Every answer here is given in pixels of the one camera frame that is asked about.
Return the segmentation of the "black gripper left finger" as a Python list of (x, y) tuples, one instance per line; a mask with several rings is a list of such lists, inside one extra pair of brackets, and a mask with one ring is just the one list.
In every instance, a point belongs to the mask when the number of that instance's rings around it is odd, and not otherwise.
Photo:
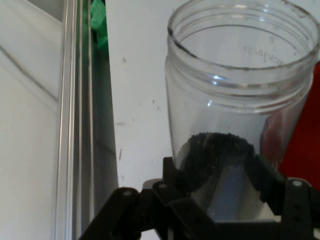
[(81, 240), (139, 240), (155, 230), (162, 240), (199, 240), (212, 233), (213, 222), (185, 194), (175, 188), (177, 169), (163, 159), (162, 178), (137, 191), (120, 187), (80, 236)]

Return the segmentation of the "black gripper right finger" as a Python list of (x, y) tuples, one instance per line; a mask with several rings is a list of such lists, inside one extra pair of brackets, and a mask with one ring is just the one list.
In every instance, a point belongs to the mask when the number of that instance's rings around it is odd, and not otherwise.
[(320, 226), (320, 192), (302, 178), (287, 178), (266, 160), (254, 155), (245, 161), (245, 172), (259, 198), (279, 222), (252, 223), (248, 239), (313, 240)]

